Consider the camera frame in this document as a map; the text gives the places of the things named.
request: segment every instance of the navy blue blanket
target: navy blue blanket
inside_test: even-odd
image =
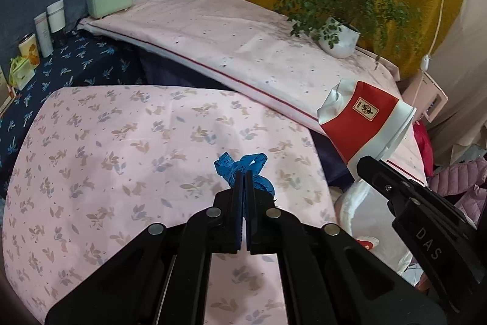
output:
[[[0,118],[0,197],[7,194],[19,149],[44,101],[64,86],[145,84],[137,52],[127,43],[81,31],[41,59],[30,80]]]

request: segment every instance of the pink bed sheet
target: pink bed sheet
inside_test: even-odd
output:
[[[3,228],[10,284],[41,322],[152,222],[186,222],[227,189],[213,162],[264,152],[276,205],[335,221],[308,129],[243,95],[181,87],[56,91],[10,181]],[[205,323],[286,323],[275,255],[214,255]]]

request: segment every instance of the red and white bag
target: red and white bag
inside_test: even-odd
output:
[[[342,79],[318,109],[318,121],[357,180],[359,159],[388,159],[404,138],[415,111],[384,90]]]

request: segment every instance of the white canister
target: white canister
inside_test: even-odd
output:
[[[49,16],[49,26],[53,34],[63,29],[66,25],[64,20],[64,1],[60,0],[49,5],[47,7],[47,15]]]
[[[47,24],[47,14],[43,12],[33,20],[36,24],[37,40],[39,41],[42,56],[46,58],[53,53],[53,43],[49,34],[49,25]]]

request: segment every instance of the white jar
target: white jar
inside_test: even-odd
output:
[[[60,0],[49,5],[47,7],[47,15],[49,16],[49,26],[53,34],[63,29],[66,25],[64,20],[64,1]]]
[[[335,43],[333,48],[331,48],[328,41],[324,40],[322,36],[318,40],[320,47],[335,58],[345,58],[351,56],[355,51],[355,46],[359,40],[360,32],[351,30],[349,27],[338,22],[333,17],[328,17],[328,20],[326,20],[326,25],[329,24],[335,24],[342,29],[341,31],[337,31],[338,43]]]

